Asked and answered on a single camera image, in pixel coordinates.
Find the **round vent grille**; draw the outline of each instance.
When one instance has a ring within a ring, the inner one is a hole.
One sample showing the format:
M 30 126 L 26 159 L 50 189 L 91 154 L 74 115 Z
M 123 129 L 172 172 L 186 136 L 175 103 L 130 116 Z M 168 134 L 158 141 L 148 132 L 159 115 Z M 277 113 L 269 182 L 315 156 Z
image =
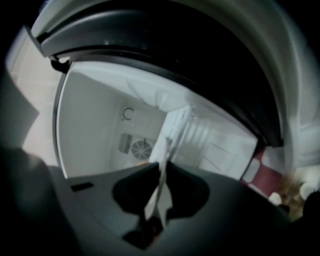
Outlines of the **round vent grille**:
M 139 160 L 148 159 L 151 155 L 151 151 L 151 146 L 143 140 L 133 143 L 131 147 L 133 156 Z

